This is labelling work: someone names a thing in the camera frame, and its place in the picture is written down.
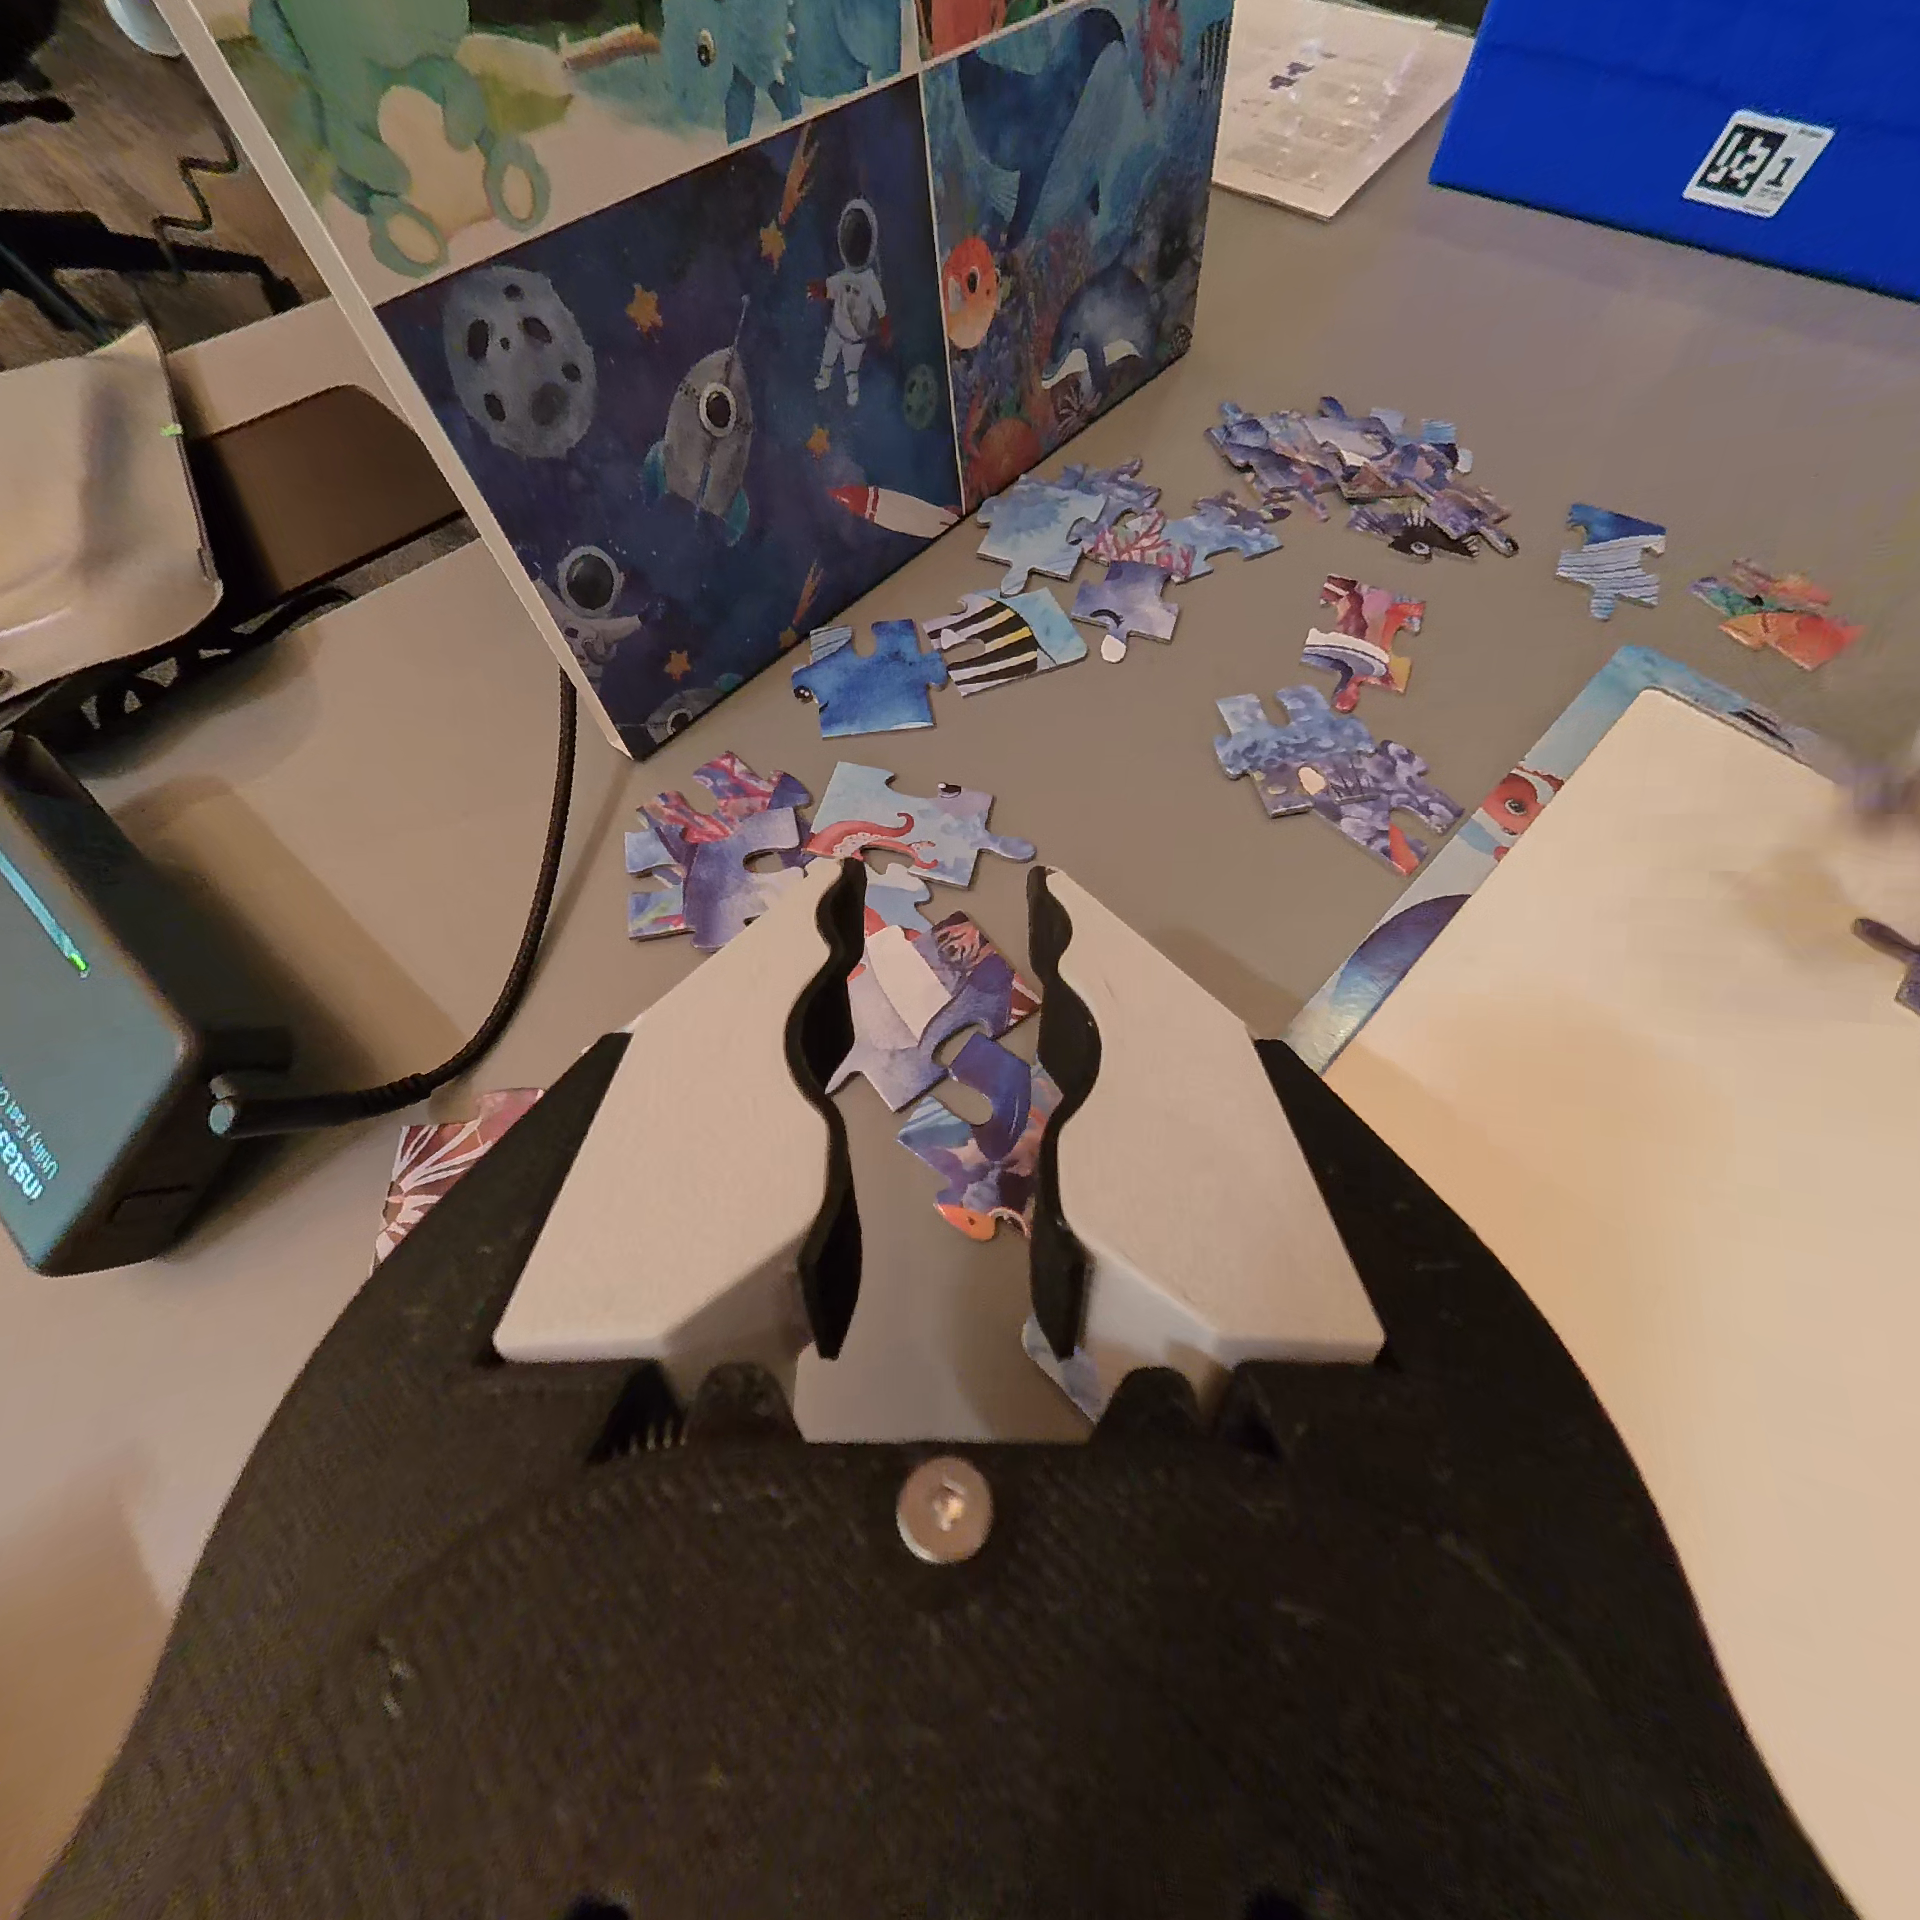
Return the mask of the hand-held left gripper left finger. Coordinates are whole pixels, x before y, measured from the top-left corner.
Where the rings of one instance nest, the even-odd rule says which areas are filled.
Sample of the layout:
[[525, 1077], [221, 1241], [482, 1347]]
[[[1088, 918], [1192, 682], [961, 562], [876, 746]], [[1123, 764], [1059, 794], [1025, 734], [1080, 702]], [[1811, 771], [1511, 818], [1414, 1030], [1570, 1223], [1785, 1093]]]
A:
[[782, 1392], [840, 1357], [860, 1291], [850, 1048], [864, 864], [814, 856], [766, 915], [622, 1026], [564, 1185], [494, 1327], [497, 1357], [650, 1357], [690, 1400], [716, 1365]]

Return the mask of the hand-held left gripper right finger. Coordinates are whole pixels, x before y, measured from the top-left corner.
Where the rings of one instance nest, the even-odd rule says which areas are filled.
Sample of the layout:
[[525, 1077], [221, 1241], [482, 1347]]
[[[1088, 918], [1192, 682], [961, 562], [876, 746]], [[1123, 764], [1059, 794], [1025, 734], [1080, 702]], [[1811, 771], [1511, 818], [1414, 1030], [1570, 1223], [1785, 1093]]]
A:
[[1242, 1365], [1384, 1347], [1248, 1021], [1062, 871], [1025, 875], [1043, 1118], [1021, 1352], [1100, 1420], [1172, 1366], [1210, 1411]]

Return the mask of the dark blue coral jigsaw piece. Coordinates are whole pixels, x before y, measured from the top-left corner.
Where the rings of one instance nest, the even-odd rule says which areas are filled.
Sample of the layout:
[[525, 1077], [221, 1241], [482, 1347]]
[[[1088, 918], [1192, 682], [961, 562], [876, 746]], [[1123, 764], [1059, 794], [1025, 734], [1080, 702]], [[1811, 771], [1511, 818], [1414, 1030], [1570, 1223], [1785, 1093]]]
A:
[[951, 911], [931, 925], [931, 968], [951, 987], [945, 1006], [927, 1016], [921, 1041], [931, 1063], [956, 1057], [965, 1038], [977, 1030], [1002, 1041], [1039, 1008], [1039, 989], [965, 911]]

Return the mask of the cream puzzle frame tray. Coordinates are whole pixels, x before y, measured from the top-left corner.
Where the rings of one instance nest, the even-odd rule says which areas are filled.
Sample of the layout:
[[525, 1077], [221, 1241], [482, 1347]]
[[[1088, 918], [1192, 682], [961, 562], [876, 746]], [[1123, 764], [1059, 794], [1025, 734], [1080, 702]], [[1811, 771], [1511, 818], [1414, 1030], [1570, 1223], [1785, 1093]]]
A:
[[1914, 831], [1617, 646], [1288, 1047], [1476, 1227], [1617, 1426], [1855, 1916], [1914, 1916]]

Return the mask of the blue striped jigsaw piece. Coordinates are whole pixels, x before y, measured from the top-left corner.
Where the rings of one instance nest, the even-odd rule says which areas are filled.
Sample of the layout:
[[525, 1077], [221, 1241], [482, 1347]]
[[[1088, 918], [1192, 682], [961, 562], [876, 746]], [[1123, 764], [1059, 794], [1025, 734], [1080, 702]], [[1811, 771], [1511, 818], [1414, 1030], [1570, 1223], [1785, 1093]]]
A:
[[1578, 535], [1578, 544], [1562, 552], [1557, 579], [1588, 594], [1592, 618], [1608, 618], [1617, 604], [1661, 604], [1663, 587], [1644, 565], [1644, 555], [1670, 552], [1670, 528], [1661, 518], [1570, 502], [1564, 528]]

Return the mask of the red crab jigsaw piece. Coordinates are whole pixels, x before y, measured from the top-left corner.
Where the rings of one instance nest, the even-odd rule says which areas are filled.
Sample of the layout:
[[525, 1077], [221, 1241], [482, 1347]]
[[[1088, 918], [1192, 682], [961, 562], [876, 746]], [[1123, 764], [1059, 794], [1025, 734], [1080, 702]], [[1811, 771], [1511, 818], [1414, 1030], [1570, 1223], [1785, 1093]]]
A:
[[1807, 572], [1772, 572], [1733, 562], [1722, 572], [1689, 579], [1689, 596], [1716, 616], [1716, 632], [1744, 652], [1768, 652], [1805, 672], [1840, 661], [1866, 628], [1840, 618], [1828, 594]]

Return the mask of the black flat device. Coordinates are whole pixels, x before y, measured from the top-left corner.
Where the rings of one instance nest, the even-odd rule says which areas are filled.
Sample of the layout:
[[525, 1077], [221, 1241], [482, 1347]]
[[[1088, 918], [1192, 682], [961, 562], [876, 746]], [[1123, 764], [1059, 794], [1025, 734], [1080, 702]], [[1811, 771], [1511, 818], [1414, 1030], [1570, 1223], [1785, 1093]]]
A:
[[153, 1262], [221, 1185], [209, 1079], [282, 1077], [264, 968], [33, 734], [0, 749], [0, 1216], [51, 1276]]

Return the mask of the illustrated animal puzzle box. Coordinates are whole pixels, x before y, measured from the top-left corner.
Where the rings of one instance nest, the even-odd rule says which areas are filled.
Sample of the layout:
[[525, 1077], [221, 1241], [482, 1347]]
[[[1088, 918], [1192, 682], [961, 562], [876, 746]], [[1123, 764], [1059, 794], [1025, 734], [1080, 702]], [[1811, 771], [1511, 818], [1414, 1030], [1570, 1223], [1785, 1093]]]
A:
[[162, 5], [633, 758], [1190, 348], [1235, 5]]

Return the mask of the silver foil pouch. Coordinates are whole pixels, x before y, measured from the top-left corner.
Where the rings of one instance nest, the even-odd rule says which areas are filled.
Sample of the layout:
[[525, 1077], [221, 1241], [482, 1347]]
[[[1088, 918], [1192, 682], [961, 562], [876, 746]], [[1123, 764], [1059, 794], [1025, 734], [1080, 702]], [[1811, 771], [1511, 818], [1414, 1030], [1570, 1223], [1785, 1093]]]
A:
[[225, 596], [149, 323], [0, 377], [0, 691], [190, 635]]

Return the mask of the instruction sheet in plastic sleeve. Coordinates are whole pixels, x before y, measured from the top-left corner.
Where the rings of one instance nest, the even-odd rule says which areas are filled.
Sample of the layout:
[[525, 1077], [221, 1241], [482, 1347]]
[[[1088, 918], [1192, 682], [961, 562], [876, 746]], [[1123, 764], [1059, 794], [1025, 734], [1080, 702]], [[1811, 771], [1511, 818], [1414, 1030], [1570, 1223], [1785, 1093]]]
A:
[[1235, 5], [1210, 183], [1333, 220], [1438, 115], [1469, 37], [1333, 0]]

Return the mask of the blue storage bin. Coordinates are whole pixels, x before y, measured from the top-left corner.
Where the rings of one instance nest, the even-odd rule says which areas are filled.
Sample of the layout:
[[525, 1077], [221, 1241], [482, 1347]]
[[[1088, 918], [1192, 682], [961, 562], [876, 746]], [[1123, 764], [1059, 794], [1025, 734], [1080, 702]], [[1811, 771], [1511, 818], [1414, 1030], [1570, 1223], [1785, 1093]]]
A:
[[1910, 0], [1494, 0], [1429, 183], [1920, 296]]

